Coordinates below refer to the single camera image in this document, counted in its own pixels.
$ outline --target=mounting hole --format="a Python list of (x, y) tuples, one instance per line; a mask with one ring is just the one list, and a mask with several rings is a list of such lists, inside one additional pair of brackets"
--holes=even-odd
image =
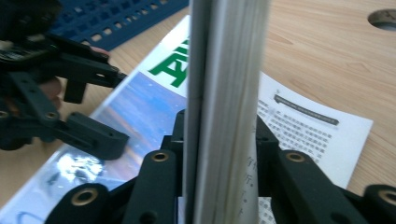
[(288, 158), (288, 160), (290, 160), (290, 161), (295, 161), (295, 162), (305, 161), (304, 156), (302, 156), (301, 154), (299, 154), (297, 152), (290, 152), (290, 153), (286, 154), (286, 158)]
[(166, 161), (169, 156), (166, 153), (158, 152), (151, 157), (154, 161)]
[(155, 212), (145, 212), (140, 216), (139, 221), (141, 224), (152, 224), (157, 221), (157, 214)]
[(396, 192), (393, 190), (382, 189), (378, 192), (379, 197), (387, 203), (396, 205)]
[(93, 202), (98, 197), (97, 189), (87, 188), (82, 189), (73, 195), (72, 204), (74, 206), (84, 206)]
[(350, 224), (350, 220), (349, 218), (347, 218), (346, 216), (344, 216), (343, 214), (339, 214), (339, 213), (332, 213), (330, 215), (330, 217), (332, 218), (332, 220), (335, 223), (340, 223), (340, 224)]
[(373, 12), (368, 17), (368, 22), (376, 28), (396, 31), (396, 9), (382, 9)]

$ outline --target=green logo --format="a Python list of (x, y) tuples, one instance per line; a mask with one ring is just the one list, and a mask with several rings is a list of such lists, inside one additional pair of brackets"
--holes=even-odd
[[(182, 45), (186, 47), (188, 44), (189, 40), (185, 40), (182, 43)], [(150, 69), (149, 72), (154, 76), (158, 76), (160, 73), (166, 73), (167, 75), (174, 77), (175, 80), (171, 85), (178, 88), (187, 77), (187, 67), (183, 69), (183, 63), (187, 62), (187, 57), (187, 48), (179, 46), (171, 55), (169, 55), (169, 57), (154, 68)]]

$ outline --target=wooden desk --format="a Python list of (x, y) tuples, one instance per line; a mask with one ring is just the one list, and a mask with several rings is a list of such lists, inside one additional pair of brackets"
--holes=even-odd
[[(361, 194), (374, 183), (396, 186), (396, 32), (373, 27), (367, 17), (391, 0), (273, 0), (262, 70), (318, 103), (374, 121), (348, 189)], [(184, 9), (111, 52), (111, 62), (129, 74), (188, 14)], [(90, 86), (83, 105), (90, 114), (110, 90)], [(0, 151), (0, 206), (48, 159), (60, 142), (36, 141)]]

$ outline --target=blue pegboard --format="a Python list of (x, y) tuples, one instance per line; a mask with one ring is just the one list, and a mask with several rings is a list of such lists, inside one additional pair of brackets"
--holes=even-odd
[(111, 50), (189, 4), (189, 0), (61, 0), (50, 32)]

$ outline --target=booklet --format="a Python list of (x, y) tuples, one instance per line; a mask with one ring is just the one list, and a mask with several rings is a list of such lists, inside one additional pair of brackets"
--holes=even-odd
[[(72, 188), (94, 182), (112, 190), (137, 176), (144, 156), (160, 148), (163, 136), (172, 134), (177, 112), (186, 108), (189, 25), (187, 16), (92, 114), (130, 136), (123, 155), (100, 161), (62, 146), (1, 209), (1, 224), (43, 223)], [(260, 79), (258, 114), (280, 146), (310, 155), (334, 184), (345, 188), (373, 122), (310, 101), (263, 73)], [(247, 187), (241, 197), (251, 187), (255, 162), (247, 158)], [(262, 223), (274, 221), (267, 202), (259, 200)], [(241, 204), (239, 213), (244, 212)]]

